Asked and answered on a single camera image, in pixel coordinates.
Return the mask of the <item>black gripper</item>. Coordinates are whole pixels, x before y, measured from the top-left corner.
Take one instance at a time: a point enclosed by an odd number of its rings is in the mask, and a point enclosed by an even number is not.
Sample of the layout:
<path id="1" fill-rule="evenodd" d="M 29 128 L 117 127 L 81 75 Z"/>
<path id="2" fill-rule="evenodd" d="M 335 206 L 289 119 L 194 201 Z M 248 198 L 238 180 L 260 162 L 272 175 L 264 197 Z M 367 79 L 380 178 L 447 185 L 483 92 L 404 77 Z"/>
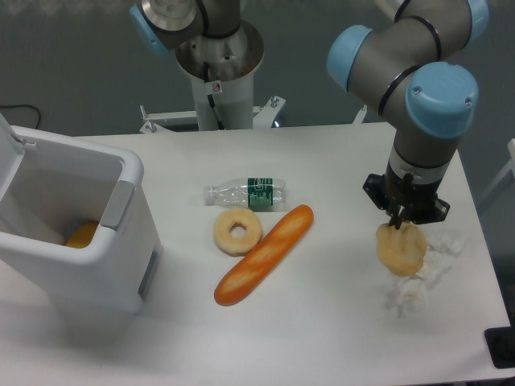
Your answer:
<path id="1" fill-rule="evenodd" d="M 450 204 L 438 197 L 437 183 L 415 184 L 411 173 L 402 178 L 393 172 L 370 174 L 363 189 L 375 206 L 389 217 L 389 226 L 395 228 L 403 223 L 443 222 L 450 210 Z"/>

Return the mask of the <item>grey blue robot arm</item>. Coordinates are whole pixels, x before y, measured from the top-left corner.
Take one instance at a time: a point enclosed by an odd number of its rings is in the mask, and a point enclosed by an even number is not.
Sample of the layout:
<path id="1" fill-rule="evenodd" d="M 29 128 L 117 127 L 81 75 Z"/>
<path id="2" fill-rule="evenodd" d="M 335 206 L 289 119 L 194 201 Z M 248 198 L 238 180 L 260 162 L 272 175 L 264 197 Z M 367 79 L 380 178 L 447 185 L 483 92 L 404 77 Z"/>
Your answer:
<path id="1" fill-rule="evenodd" d="M 130 16 L 149 48 L 173 52 L 189 76 L 199 129 L 272 124 L 273 105 L 253 106 L 264 43 L 238 1 L 137 1 Z M 329 50 L 329 76 L 396 130 L 385 173 L 364 183 L 395 228 L 447 216 L 437 190 L 479 96 L 475 78 L 447 57 L 480 36 L 488 19 L 484 1 L 404 1 L 388 29 L 349 27 Z"/>

